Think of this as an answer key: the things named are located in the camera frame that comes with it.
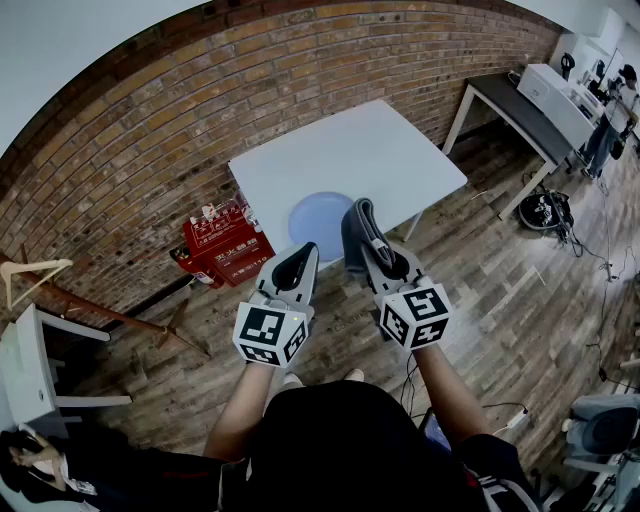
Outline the clear plastic bottle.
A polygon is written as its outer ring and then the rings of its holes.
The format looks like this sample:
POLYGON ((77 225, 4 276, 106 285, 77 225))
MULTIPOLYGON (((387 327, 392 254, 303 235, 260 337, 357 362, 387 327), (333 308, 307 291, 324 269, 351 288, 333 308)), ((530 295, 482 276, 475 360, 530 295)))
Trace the clear plastic bottle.
POLYGON ((240 209, 246 223, 250 225, 255 232, 259 233, 262 231, 262 228, 257 220, 255 213, 253 212, 251 206, 247 202, 245 196, 242 192, 238 192, 234 197, 235 202, 237 203, 238 208, 240 209))

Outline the person's black shirt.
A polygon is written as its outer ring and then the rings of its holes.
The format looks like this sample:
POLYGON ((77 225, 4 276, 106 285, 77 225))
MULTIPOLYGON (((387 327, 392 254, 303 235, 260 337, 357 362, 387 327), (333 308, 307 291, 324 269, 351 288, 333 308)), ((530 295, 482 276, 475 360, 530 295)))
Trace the person's black shirt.
POLYGON ((490 434, 446 450, 366 383, 283 391, 223 480, 223 512, 541 512, 516 448, 490 434))

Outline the red fire extinguisher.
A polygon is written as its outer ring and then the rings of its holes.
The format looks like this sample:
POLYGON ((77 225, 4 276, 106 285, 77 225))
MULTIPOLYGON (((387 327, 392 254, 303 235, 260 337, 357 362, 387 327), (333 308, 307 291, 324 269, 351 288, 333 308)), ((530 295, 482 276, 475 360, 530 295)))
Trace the red fire extinguisher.
POLYGON ((206 262, 192 256, 187 246, 171 249, 169 254, 184 271, 191 274, 201 283, 212 289, 219 289, 224 286, 224 280, 206 262))

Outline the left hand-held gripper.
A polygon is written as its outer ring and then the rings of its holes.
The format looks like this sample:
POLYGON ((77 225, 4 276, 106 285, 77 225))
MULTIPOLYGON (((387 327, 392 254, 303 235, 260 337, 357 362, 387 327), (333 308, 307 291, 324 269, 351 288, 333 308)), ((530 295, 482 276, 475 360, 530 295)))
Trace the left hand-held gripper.
POLYGON ((310 335, 319 250, 287 248, 265 262, 254 291, 237 310, 233 343, 247 362, 286 368, 310 335))

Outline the black device with screen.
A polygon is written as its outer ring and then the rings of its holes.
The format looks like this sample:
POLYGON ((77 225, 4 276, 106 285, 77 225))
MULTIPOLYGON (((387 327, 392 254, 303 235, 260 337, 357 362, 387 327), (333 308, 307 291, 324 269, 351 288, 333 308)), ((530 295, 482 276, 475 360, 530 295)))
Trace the black device with screen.
POLYGON ((450 454, 450 443, 441 429, 432 407, 429 407, 422 418, 419 430, 424 434, 426 439, 435 444, 441 451, 450 454))

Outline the red fire extinguisher box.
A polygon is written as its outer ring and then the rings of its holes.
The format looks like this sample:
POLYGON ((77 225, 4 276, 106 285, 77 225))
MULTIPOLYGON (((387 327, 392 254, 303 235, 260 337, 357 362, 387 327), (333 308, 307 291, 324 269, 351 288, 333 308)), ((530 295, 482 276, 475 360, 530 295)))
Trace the red fire extinguisher box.
POLYGON ((202 207, 202 215, 183 224, 186 246, 192 256, 206 262, 235 287, 258 275, 274 251, 263 231, 248 225, 234 199, 202 207))

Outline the white cabinet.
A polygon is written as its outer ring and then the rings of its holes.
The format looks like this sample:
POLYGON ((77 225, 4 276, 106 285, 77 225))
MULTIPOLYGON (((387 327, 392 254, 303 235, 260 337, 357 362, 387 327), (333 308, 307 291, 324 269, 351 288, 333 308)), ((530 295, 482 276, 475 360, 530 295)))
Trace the white cabinet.
POLYGON ((60 408, 101 408, 132 403, 128 395, 79 397, 57 394, 45 348, 43 327, 107 342, 110 335, 30 305, 0 337, 0 374, 16 424, 29 423, 60 408))

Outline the gray office chair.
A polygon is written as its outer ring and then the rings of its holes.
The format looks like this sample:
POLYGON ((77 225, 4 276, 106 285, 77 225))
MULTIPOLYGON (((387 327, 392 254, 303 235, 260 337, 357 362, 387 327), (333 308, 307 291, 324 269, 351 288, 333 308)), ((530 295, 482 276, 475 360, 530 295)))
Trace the gray office chair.
POLYGON ((640 393, 581 396, 562 432, 563 464, 613 483, 611 512, 622 512, 640 497, 640 393))

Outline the white printer on desk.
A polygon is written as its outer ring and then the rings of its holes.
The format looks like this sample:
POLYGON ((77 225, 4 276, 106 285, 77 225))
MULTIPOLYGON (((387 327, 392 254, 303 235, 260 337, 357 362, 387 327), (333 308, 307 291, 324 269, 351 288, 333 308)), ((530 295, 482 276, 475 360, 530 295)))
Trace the white printer on desk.
POLYGON ((547 102, 546 116, 575 150, 589 140, 605 110, 601 102, 578 83, 551 88, 547 102))

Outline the black round floor device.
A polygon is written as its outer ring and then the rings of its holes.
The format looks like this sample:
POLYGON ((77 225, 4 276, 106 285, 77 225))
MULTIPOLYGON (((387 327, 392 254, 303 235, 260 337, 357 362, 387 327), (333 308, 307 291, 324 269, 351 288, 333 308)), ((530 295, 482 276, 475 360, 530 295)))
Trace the black round floor device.
POLYGON ((572 228, 574 225, 569 197, 557 191, 530 194, 518 205, 517 211, 524 225, 535 231, 572 228))

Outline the person's right forearm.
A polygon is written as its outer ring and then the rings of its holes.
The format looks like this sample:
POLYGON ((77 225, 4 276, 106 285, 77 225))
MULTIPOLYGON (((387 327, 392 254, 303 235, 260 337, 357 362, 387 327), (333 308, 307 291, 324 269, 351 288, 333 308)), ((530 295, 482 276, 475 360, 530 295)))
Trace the person's right forearm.
POLYGON ((478 400, 437 344, 413 352, 441 429, 452 447, 476 435, 493 433, 478 400))

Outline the gray cloth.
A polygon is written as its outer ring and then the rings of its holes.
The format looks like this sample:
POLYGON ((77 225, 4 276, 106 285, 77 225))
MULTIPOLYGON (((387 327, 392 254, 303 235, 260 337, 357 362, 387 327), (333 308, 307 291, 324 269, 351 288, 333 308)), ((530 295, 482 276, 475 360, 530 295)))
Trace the gray cloth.
POLYGON ((374 217, 374 205, 368 198, 360 198, 344 214, 341 221, 341 237, 344 263, 348 272, 367 272, 362 247, 368 248, 377 264, 391 269, 396 261, 395 253, 379 229, 374 217))

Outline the big blue plate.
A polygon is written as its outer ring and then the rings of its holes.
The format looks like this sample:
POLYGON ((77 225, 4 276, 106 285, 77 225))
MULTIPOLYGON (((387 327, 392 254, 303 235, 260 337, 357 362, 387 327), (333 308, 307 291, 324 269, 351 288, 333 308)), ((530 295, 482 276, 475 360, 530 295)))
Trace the big blue plate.
POLYGON ((341 223, 353 203, 337 192, 317 192, 303 198, 289 215, 291 240, 296 244, 315 243, 322 262, 342 258, 341 223))

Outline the pale wooden clothes hanger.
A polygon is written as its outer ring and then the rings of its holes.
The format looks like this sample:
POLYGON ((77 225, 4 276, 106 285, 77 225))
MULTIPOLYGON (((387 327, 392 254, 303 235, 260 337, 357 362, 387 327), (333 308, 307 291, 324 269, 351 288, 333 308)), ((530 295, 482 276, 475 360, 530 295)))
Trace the pale wooden clothes hanger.
POLYGON ((13 261, 1 263, 0 277, 4 281, 6 288, 6 302, 8 310, 11 311, 14 306, 17 306, 42 284, 72 265, 73 261, 69 259, 47 260, 36 263, 16 263, 13 261), (15 296, 12 291, 13 276, 18 274, 26 275, 27 273, 34 273, 36 271, 46 271, 46 274, 42 277, 36 276, 35 283, 29 289, 21 295, 15 296))

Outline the black jacket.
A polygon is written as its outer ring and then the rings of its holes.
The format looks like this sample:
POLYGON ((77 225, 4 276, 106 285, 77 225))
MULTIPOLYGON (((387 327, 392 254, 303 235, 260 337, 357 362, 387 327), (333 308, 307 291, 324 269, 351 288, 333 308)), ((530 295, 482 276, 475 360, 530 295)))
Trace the black jacket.
POLYGON ((214 512, 222 463, 207 457, 133 448, 103 436, 60 442, 69 476, 92 484, 108 512, 214 512))

